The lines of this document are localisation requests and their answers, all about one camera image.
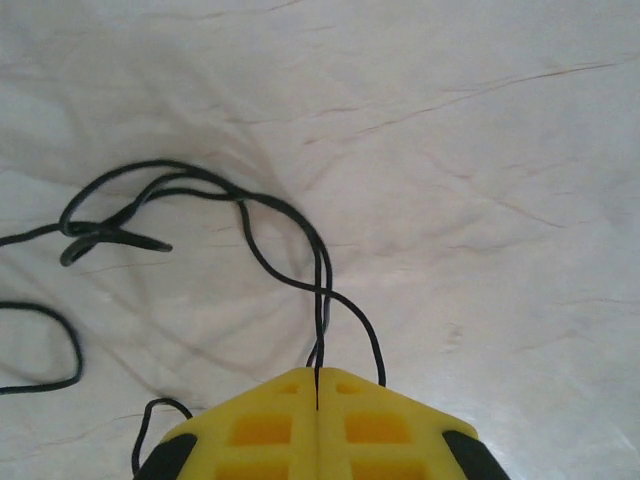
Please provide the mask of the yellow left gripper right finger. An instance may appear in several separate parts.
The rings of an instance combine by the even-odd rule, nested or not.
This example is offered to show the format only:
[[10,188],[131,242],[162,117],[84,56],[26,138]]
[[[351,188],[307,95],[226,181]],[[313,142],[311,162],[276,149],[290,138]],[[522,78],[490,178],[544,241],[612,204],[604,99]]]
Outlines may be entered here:
[[510,480],[468,423],[346,371],[319,376],[320,480]]

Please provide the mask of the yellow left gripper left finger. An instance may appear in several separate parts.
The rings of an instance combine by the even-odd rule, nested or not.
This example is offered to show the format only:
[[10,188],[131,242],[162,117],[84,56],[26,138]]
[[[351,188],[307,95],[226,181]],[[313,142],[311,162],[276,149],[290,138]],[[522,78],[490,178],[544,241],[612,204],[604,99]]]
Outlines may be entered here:
[[314,370],[296,368],[170,430],[133,480],[318,480]]

